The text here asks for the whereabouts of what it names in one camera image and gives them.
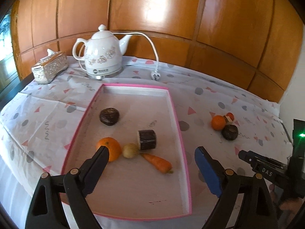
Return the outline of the person's right hand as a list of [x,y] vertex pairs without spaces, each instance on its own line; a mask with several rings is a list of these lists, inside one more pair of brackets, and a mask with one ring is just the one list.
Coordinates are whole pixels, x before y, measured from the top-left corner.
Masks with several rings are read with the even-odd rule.
[[[274,184],[270,184],[269,185],[269,190],[270,190],[270,196],[271,196],[271,200],[273,202],[277,201],[277,195],[275,193],[275,185]],[[280,209],[282,211],[286,211],[288,213],[288,215],[286,216],[287,219],[287,223],[290,223],[290,221],[293,220],[293,218],[297,215],[297,212],[299,211],[299,209],[301,208],[302,204],[304,203],[304,198],[296,198],[296,199],[288,199],[286,201],[283,201],[280,204]]]

